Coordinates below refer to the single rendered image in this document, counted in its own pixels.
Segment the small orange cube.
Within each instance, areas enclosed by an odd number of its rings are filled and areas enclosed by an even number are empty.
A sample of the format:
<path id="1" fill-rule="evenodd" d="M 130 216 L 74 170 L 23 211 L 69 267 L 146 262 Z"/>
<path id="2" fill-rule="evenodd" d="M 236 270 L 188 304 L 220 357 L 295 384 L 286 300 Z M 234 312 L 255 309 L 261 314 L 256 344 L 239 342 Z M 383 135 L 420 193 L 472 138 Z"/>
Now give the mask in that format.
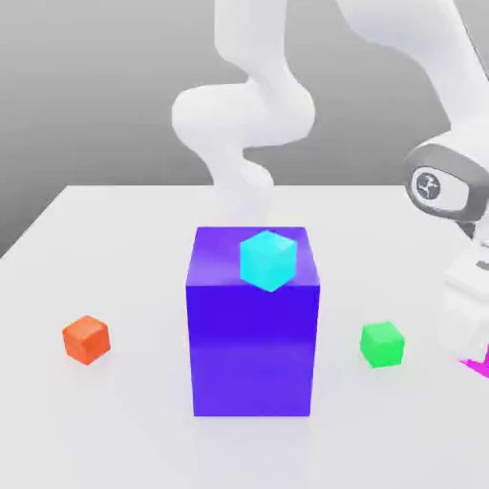
<path id="1" fill-rule="evenodd" d="M 66 353 L 74 360 L 90 365 L 111 349 L 108 326 L 85 315 L 62 330 Z"/>

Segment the small magenta cube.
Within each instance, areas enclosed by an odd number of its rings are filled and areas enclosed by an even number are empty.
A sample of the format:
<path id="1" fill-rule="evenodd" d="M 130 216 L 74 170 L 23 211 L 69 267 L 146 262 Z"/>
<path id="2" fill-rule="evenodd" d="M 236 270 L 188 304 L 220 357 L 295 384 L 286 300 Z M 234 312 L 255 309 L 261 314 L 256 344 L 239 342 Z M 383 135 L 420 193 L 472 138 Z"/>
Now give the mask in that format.
<path id="1" fill-rule="evenodd" d="M 489 350 L 485 353 L 485 357 L 482 361 L 476 361 L 474 359 L 461 359 L 460 363 L 479 375 L 489 378 Z"/>

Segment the small green cube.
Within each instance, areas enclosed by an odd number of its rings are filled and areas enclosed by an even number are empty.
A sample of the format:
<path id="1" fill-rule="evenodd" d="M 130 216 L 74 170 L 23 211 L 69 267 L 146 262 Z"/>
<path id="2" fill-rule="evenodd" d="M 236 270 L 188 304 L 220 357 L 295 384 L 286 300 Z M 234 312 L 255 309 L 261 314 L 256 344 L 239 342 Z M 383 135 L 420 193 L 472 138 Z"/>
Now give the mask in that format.
<path id="1" fill-rule="evenodd" d="M 374 369 L 400 365 L 404 348 L 403 334 L 390 321 L 362 328 L 360 351 Z"/>

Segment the small cyan cube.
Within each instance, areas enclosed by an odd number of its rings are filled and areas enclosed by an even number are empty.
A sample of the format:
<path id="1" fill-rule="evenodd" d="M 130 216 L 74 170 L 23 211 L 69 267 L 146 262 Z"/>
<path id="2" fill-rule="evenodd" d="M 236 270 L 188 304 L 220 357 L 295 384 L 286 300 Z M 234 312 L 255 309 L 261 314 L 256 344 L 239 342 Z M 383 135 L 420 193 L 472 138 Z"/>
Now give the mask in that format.
<path id="1" fill-rule="evenodd" d="M 296 275 L 298 244 L 265 230 L 240 243 L 240 278 L 273 292 Z"/>

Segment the large purple box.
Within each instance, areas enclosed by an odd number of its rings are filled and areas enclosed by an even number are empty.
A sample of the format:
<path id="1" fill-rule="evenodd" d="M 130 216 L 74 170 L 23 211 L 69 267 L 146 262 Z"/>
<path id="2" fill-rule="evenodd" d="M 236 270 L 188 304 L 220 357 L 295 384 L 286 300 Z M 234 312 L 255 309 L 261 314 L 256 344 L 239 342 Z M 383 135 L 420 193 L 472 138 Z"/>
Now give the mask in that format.
<path id="1" fill-rule="evenodd" d="M 196 416 L 310 413 L 320 280 L 308 233 L 275 228 L 298 244 L 297 268 L 269 292 L 240 277 L 240 244 L 259 231 L 196 231 L 185 284 Z"/>

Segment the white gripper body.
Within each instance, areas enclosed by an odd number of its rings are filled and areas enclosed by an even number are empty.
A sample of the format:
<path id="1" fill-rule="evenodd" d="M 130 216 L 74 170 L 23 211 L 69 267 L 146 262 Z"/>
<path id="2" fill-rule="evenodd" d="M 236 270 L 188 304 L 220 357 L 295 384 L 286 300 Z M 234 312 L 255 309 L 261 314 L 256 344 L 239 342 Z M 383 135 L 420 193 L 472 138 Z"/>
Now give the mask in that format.
<path id="1" fill-rule="evenodd" d="M 489 330 L 489 258 L 462 254 L 449 266 L 443 324 L 450 330 Z"/>

